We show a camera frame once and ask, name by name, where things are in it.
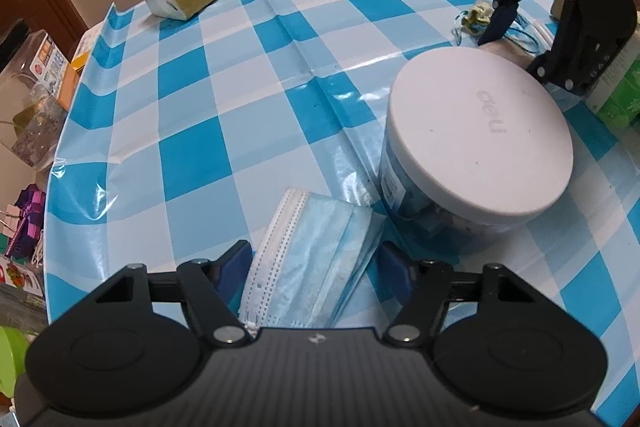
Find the toilet paper roll green wrap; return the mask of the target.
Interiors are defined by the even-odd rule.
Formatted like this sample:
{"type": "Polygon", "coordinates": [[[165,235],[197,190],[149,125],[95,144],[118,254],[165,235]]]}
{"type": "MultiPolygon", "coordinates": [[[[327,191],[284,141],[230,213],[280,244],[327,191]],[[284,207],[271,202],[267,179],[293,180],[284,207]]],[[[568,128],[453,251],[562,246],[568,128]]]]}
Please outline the toilet paper roll green wrap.
{"type": "Polygon", "coordinates": [[[586,105],[609,128],[624,129],[639,115],[639,31],[629,41],[586,98],[586,105]]]}

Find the round jar white lid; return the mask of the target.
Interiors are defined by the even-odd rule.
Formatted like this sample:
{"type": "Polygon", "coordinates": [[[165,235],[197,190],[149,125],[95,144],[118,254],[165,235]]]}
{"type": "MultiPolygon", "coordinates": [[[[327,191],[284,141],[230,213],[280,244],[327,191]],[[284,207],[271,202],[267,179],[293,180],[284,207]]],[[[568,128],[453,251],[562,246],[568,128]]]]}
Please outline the round jar white lid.
{"type": "Polygon", "coordinates": [[[570,129],[526,70],[475,48],[428,50],[388,95],[380,161],[390,215],[433,246],[493,239],[563,195],[570,129]]]}

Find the blue checkered tablecloth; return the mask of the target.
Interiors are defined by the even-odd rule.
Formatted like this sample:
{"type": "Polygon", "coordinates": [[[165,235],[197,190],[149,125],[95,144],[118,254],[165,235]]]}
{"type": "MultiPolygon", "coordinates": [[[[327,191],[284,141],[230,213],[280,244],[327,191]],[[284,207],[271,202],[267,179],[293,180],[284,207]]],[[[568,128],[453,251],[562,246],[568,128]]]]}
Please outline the blue checkered tablecloth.
{"type": "MultiPolygon", "coordinates": [[[[44,222],[52,322],[131,262],[172,271],[257,247],[288,187],[381,208],[390,83],[454,46],[476,0],[218,0],[186,23],[141,2],[106,14],[56,151],[44,222]]],[[[552,90],[575,165],[551,210],[477,254],[598,335],[594,403],[620,426],[639,405],[639,123],[611,132],[552,90]]]]}

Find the green cup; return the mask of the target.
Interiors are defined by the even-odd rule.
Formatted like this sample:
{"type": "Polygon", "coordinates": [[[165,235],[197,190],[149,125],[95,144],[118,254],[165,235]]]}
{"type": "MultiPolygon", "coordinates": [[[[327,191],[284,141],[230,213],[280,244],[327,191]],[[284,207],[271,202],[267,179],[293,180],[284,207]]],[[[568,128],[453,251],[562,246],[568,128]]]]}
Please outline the green cup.
{"type": "Polygon", "coordinates": [[[14,397],[17,378],[25,373],[29,347],[26,336],[13,327],[0,327],[0,389],[7,398],[14,397]]]}

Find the clear jar black lid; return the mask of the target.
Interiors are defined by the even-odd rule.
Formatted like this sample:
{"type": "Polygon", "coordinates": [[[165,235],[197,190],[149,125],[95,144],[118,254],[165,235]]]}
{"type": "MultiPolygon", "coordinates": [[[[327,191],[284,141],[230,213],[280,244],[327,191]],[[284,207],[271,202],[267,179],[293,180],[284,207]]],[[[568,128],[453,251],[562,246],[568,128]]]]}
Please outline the clear jar black lid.
{"type": "Polygon", "coordinates": [[[67,117],[60,100],[68,61],[47,31],[16,20],[1,37],[1,144],[40,171],[51,164],[67,117]]]}

